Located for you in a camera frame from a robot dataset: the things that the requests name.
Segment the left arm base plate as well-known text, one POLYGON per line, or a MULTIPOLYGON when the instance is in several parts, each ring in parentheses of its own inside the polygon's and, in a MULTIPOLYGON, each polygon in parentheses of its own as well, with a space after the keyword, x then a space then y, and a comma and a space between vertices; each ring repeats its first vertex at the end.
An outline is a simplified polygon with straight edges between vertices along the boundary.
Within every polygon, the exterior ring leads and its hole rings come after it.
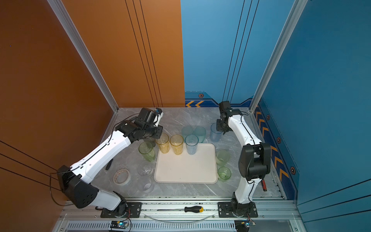
POLYGON ((120 204, 115 210, 104 208, 101 218, 139 218, 142 209, 141 202, 128 202, 120 204))

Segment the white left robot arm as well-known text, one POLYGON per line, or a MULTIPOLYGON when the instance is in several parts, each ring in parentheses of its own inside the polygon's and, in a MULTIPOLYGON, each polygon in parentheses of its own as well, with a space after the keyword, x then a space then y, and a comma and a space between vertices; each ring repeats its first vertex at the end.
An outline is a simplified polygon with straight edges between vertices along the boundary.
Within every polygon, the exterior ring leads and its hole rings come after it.
POLYGON ((91 182, 106 164, 133 142, 149 137, 160 138, 163 127, 159 123, 162 117, 160 108, 142 108, 140 113, 116 124, 108 138, 87 156, 57 170, 61 191, 79 209, 95 206, 119 214, 126 213, 128 206, 123 196, 99 189, 91 182))

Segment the yellow tall glass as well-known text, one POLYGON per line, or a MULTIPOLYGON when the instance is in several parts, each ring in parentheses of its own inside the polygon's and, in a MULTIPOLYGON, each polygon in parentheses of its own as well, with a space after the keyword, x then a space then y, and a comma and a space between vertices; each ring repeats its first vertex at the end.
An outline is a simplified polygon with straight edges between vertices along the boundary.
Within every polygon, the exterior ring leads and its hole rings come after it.
POLYGON ((174 154, 181 155, 183 152, 183 144, 184 144, 184 139, 182 135, 179 135, 179 134, 173 135, 170 138, 170 143, 174 151, 174 154))

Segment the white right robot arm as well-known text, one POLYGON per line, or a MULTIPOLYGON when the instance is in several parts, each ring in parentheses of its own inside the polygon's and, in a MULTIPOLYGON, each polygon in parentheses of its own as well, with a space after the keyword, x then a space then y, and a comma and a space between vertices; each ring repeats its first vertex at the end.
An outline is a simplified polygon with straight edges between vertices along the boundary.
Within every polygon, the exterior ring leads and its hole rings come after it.
POLYGON ((236 217, 258 216, 253 195, 259 183, 271 171, 271 146, 262 142, 249 128, 241 110, 233 109, 229 101, 219 104, 220 119, 217 131, 232 131, 242 146, 238 161, 241 175, 239 186, 231 199, 232 213, 236 217))

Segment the light blue glass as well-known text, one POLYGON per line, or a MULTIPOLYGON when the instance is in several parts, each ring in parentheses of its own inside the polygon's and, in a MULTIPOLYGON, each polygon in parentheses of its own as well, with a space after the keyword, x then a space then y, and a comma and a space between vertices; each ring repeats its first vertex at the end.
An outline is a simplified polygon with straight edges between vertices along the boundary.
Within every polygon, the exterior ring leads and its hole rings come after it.
POLYGON ((199 138, 195 134, 190 134, 185 138, 186 149, 189 155, 194 155, 197 151, 199 138))

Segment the yellow ribbed glass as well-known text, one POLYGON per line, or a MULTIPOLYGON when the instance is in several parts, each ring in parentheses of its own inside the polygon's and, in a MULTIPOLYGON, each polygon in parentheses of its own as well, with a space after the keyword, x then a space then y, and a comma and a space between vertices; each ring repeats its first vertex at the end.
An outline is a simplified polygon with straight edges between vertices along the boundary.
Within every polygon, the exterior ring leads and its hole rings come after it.
POLYGON ((170 150, 170 142, 169 142, 169 136, 166 133, 162 133, 159 139, 155 140, 156 144, 159 147, 159 150, 163 153, 166 154, 170 150))

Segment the blue tall glass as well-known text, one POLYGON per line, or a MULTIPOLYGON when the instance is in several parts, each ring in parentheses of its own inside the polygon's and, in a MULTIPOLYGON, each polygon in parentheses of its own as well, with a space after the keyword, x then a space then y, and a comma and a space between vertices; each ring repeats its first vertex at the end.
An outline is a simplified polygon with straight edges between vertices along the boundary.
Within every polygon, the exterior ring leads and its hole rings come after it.
POLYGON ((210 140, 213 143, 216 143, 220 140, 222 135, 223 135, 223 132, 217 130, 217 123, 213 123, 211 125, 210 140))

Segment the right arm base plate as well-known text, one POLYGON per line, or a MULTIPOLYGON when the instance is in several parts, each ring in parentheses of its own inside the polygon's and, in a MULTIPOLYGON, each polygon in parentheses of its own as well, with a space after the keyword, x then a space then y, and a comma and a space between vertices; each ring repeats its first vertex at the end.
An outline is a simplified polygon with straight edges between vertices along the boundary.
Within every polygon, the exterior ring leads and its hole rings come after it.
POLYGON ((220 218, 257 218, 258 210, 254 202, 248 204, 219 202, 218 213, 220 218))

